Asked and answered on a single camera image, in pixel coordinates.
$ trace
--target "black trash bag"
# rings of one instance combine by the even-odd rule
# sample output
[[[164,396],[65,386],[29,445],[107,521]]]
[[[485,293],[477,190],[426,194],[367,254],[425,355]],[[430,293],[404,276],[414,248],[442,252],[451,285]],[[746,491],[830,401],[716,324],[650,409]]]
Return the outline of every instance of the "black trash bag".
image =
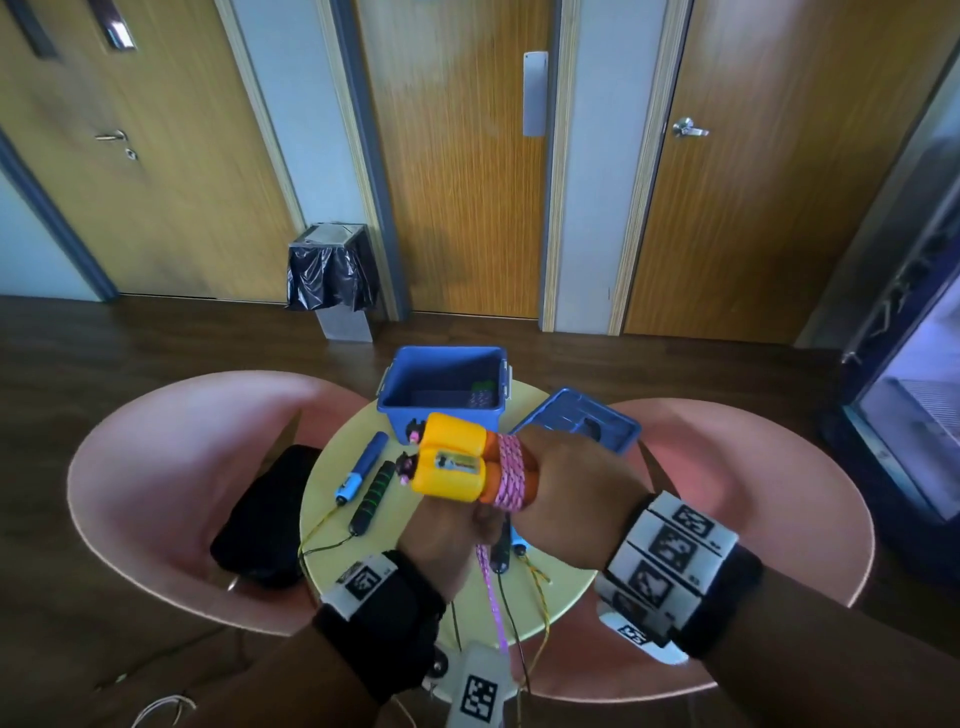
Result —
[[[287,309],[313,311],[347,305],[373,308],[380,276],[366,225],[315,225],[290,245]]]
[[[210,545],[221,569],[266,589],[300,581],[300,502],[320,451],[293,445],[240,498]]]

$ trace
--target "hand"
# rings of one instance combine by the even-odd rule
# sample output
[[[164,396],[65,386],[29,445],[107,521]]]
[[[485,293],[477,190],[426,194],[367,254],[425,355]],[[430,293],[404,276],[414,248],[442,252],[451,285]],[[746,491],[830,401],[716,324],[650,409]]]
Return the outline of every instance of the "hand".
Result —
[[[623,458],[588,437],[536,426],[517,435],[540,464],[540,486],[514,513],[514,528],[572,567],[603,569],[650,491]]]
[[[483,503],[424,496],[396,548],[449,603],[467,582],[477,544],[496,543],[503,519],[502,511]]]

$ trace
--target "wooden door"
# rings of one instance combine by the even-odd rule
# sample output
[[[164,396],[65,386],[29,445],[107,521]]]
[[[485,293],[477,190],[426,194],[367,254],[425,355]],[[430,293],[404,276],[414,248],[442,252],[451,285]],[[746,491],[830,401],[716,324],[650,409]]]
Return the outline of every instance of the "wooden door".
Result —
[[[418,311],[536,318],[543,137],[523,54],[550,0],[356,0],[403,268]]]
[[[792,343],[960,36],[956,0],[695,0],[625,330]]]
[[[117,288],[285,300],[295,231],[213,0],[118,0],[124,52],[85,0],[30,6],[58,57],[0,8],[0,127]]]

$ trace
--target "dark wooden floor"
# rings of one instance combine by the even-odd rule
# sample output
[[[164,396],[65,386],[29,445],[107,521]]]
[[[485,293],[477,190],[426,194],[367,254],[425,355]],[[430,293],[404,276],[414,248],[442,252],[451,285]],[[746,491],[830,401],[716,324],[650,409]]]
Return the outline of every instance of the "dark wooden floor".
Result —
[[[128,298],[118,303],[0,299],[0,725],[127,726],[151,700],[203,699],[240,666],[224,632],[101,692],[99,682],[211,624],[138,591],[74,531],[64,500],[70,456],[112,410],[164,384],[230,369],[320,376],[372,397],[404,344],[499,344],[515,377],[614,402],[721,401],[816,440],[835,354],[677,339],[541,334],[532,322],[418,315],[373,346],[328,344],[311,314],[276,306]],[[916,583],[881,551],[861,608],[960,654],[955,595]],[[249,657],[271,638],[246,638]],[[421,725],[442,725],[422,695]],[[159,721],[151,725],[168,725]],[[651,704],[570,706],[535,699],[524,725],[735,726],[718,691]]]

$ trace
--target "door push plate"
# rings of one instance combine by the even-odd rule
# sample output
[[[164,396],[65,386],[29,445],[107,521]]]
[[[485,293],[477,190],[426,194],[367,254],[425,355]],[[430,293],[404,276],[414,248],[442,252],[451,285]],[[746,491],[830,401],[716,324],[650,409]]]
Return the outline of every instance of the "door push plate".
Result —
[[[549,54],[528,51],[523,54],[523,135],[546,134],[546,107],[549,79]]]

